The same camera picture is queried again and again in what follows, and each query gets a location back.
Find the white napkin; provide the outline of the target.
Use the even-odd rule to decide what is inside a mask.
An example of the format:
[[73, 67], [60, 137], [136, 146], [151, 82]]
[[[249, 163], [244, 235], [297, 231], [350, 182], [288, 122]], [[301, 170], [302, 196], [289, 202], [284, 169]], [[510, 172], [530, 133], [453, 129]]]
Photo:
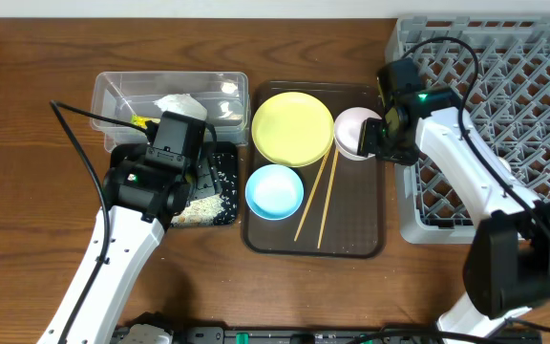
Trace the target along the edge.
[[172, 112], [203, 121], [207, 119], [207, 109], [189, 94], [168, 95], [155, 100], [154, 104], [161, 112]]

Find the green yellow snack wrapper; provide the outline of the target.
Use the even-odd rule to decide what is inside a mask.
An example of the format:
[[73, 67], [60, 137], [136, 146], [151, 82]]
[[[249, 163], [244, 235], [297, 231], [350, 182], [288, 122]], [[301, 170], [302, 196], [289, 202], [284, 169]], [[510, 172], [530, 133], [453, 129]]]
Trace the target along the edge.
[[160, 119], [138, 116], [136, 114], [131, 115], [131, 123], [135, 126], [146, 128], [148, 122], [159, 123]]

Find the pink bowl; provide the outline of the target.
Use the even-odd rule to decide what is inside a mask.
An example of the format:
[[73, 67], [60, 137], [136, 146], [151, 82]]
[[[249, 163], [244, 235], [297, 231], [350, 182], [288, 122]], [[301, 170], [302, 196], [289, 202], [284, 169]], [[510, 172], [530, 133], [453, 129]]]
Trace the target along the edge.
[[381, 119], [371, 109], [353, 107], [343, 111], [334, 121], [334, 140], [337, 150], [349, 160], [365, 161], [372, 157], [372, 154], [367, 157], [357, 154], [361, 126], [367, 118]]

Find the wooden chopstick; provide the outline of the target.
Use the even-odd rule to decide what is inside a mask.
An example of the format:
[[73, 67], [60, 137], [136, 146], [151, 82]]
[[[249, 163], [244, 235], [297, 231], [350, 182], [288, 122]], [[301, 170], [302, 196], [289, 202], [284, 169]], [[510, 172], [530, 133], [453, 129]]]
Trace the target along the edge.
[[295, 236], [294, 236], [294, 242], [297, 242], [299, 237], [300, 237], [300, 234], [302, 232], [302, 229], [303, 229], [303, 226], [304, 226], [304, 223], [306, 221], [306, 218], [307, 218], [307, 214], [309, 212], [309, 209], [311, 207], [311, 204], [312, 204], [312, 201], [313, 201], [313, 198], [314, 198], [314, 195], [316, 193], [316, 190], [317, 190], [317, 187], [319, 185], [319, 182], [321, 180], [321, 177], [322, 177], [322, 174], [323, 174], [323, 171], [326, 167], [326, 164], [328, 162], [328, 156], [329, 156], [329, 153], [330, 153], [330, 150], [331, 148], [329, 148], [326, 152], [326, 154], [323, 156], [322, 158], [322, 161], [321, 161], [321, 164], [320, 164], [320, 167], [317, 171], [317, 174], [316, 174], [316, 177], [314, 179], [314, 182], [313, 182], [313, 185], [310, 189], [310, 192], [309, 192], [309, 195], [307, 197], [307, 202], [305, 204], [305, 207], [304, 207], [304, 210], [303, 210], [303, 214], [302, 214], [302, 217], [301, 217], [301, 220], [298, 224], [298, 227], [297, 227], [297, 230], [296, 230], [296, 233], [295, 233]]
[[319, 237], [318, 237], [318, 242], [317, 242], [317, 248], [318, 249], [320, 249], [321, 246], [322, 246], [324, 233], [325, 233], [325, 229], [326, 229], [326, 223], [327, 223], [327, 218], [328, 218], [328, 210], [329, 210], [330, 199], [331, 199], [331, 194], [332, 194], [332, 187], [333, 187], [334, 180], [335, 180], [335, 175], [336, 175], [338, 157], [339, 157], [339, 151], [338, 151], [338, 148], [335, 146], [334, 153], [333, 153], [333, 159], [332, 159], [332, 163], [331, 163], [331, 168], [330, 168], [330, 173], [329, 173], [329, 178], [328, 178], [328, 189], [327, 189], [327, 194], [326, 194], [326, 197], [325, 197], [325, 204], [324, 204], [322, 219], [321, 219], [321, 223], [320, 223], [320, 231], [319, 231]]

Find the rice food waste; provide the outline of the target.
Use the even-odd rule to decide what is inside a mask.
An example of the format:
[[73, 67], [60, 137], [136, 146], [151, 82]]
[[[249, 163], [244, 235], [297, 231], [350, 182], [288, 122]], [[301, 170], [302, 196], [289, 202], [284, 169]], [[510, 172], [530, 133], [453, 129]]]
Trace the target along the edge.
[[216, 153], [215, 164], [222, 193], [191, 201], [179, 216], [173, 218], [173, 227], [227, 226], [236, 221], [239, 208], [237, 156]]

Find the yellow plate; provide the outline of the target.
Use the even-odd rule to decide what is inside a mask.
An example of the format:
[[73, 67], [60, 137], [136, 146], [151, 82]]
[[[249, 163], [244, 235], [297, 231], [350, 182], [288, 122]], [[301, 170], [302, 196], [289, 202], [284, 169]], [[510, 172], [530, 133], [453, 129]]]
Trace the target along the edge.
[[333, 117], [317, 97], [284, 92], [268, 98], [255, 112], [251, 136], [267, 160], [303, 167], [320, 160], [333, 142]]

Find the light blue bowl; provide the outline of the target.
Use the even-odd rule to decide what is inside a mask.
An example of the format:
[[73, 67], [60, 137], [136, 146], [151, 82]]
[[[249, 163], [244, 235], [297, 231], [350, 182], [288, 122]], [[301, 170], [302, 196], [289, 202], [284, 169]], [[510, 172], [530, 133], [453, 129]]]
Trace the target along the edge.
[[250, 175], [244, 193], [246, 203], [255, 215], [268, 221], [280, 221], [300, 208], [305, 188], [293, 169], [269, 164]]

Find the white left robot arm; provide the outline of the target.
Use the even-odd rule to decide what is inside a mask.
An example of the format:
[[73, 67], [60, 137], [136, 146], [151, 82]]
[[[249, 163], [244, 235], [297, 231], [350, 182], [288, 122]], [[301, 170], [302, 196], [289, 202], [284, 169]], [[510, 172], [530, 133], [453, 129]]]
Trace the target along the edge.
[[221, 193], [217, 135], [203, 118], [165, 112], [116, 147], [104, 178], [92, 176], [100, 209], [91, 242], [42, 343], [107, 343], [148, 258], [174, 217]]

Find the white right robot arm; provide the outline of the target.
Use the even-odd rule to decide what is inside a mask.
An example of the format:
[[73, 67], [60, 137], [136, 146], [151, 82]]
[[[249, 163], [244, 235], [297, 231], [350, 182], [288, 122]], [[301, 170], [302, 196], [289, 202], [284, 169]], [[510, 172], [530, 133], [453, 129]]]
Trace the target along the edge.
[[446, 343], [478, 342], [550, 300], [550, 203], [524, 186], [477, 130], [449, 87], [426, 89], [413, 61], [377, 73], [385, 116], [362, 123], [357, 153], [413, 165], [426, 155], [464, 204], [475, 236], [465, 292], [437, 320]]

